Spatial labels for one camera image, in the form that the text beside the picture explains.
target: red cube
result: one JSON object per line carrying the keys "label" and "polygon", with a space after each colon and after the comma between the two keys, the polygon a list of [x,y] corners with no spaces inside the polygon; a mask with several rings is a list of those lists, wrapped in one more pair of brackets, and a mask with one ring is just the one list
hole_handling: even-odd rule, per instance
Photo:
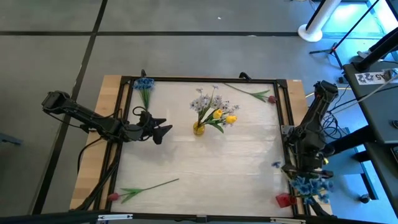
{"label": "red cube", "polygon": [[279,207],[285,208],[297,203],[297,199],[288,193],[282,193],[276,196],[276,200],[278,201]]}

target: concrete floor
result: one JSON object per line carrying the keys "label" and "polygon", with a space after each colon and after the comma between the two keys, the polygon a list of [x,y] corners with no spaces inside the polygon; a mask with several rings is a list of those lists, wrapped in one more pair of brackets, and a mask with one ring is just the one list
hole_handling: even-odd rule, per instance
{"label": "concrete floor", "polygon": [[[91,31],[100,5],[100,0],[1,1],[0,31]],[[365,4],[342,4],[325,25],[327,38],[312,44],[299,37],[97,37],[78,102],[93,109],[104,75],[138,75],[142,68],[157,76],[233,78],[244,71],[255,78],[300,79],[305,92],[310,93],[318,80],[336,82],[341,70],[333,57],[308,52],[330,48],[340,39],[331,36],[346,32],[351,27],[347,22],[355,23],[365,10]],[[99,29],[295,32],[299,25],[307,23],[312,13],[308,2],[282,0],[113,0],[108,1]],[[369,15],[355,35],[366,37],[380,31],[377,20]],[[40,103],[48,91],[71,91],[88,39],[0,36],[0,133],[24,140],[19,147],[0,144],[0,216],[23,215],[31,206],[59,127],[58,121],[41,112]],[[349,63],[357,50],[366,50],[376,41],[347,39],[338,49],[339,56],[343,63]],[[352,98],[352,92],[348,91],[342,101]],[[357,106],[339,114],[338,119],[341,126],[351,131],[366,124]],[[45,213],[68,210],[76,180],[77,155],[85,142],[83,131],[69,128]],[[353,203],[350,207],[355,212],[350,213],[332,201],[335,215],[393,223],[396,216],[383,195],[376,173],[370,172],[381,199],[365,207]],[[354,189],[360,188],[356,187],[356,178],[346,176],[345,181]],[[380,207],[385,208],[385,214],[377,213]]]}

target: white pole base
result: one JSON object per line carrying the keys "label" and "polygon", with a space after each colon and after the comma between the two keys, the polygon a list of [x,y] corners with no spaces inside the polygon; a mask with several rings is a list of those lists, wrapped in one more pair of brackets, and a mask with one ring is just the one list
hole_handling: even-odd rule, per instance
{"label": "white pole base", "polygon": [[314,32],[313,34],[309,34],[309,33],[307,33],[307,31],[305,30],[305,27],[306,27],[307,25],[306,24],[304,24],[304,25],[301,25],[299,28],[298,28],[298,35],[302,38],[302,39],[304,39],[305,41],[308,41],[308,42],[318,42],[319,40],[321,40],[322,39],[322,31],[321,30],[319,30],[319,31],[317,31],[317,32]]}

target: yellow tulip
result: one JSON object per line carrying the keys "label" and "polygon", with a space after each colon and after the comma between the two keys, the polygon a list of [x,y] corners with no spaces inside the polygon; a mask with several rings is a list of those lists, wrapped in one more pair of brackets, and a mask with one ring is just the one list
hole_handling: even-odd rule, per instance
{"label": "yellow tulip", "polygon": [[219,119],[221,117],[221,115],[223,115],[223,111],[222,110],[216,110],[213,113],[213,118],[214,119]]}
{"label": "yellow tulip", "polygon": [[236,117],[236,116],[228,116],[228,117],[225,118],[225,121],[226,121],[228,124],[233,124],[236,120],[237,120],[237,117]]}

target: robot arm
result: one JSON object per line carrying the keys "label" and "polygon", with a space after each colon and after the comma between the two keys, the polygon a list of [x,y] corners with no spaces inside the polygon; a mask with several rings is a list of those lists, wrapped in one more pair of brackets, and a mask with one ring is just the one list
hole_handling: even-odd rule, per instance
{"label": "robot arm", "polygon": [[[322,130],[322,119],[330,105],[337,97],[336,85],[326,81],[317,82],[315,85],[315,99],[309,107],[301,124],[292,128],[284,138],[285,147],[297,155],[297,164],[293,166],[286,163],[282,170],[292,179],[296,175],[313,178],[321,176],[324,178],[333,177],[333,172],[320,170],[323,165],[325,148],[325,135]],[[323,211],[319,204],[311,205],[317,215],[329,215]]]}
{"label": "robot arm", "polygon": [[[88,133],[89,129],[96,129],[98,134],[105,140],[111,141],[145,141],[153,136],[156,144],[162,143],[163,136],[172,128],[172,125],[160,127],[166,119],[153,118],[152,115],[142,107],[133,109],[133,114],[140,116],[137,124],[129,124],[128,121],[101,116],[84,106],[71,100],[67,93],[53,91],[48,93],[44,99],[43,111],[47,114],[67,114],[81,121],[80,128]],[[141,114],[135,114],[138,108],[144,109]]]}

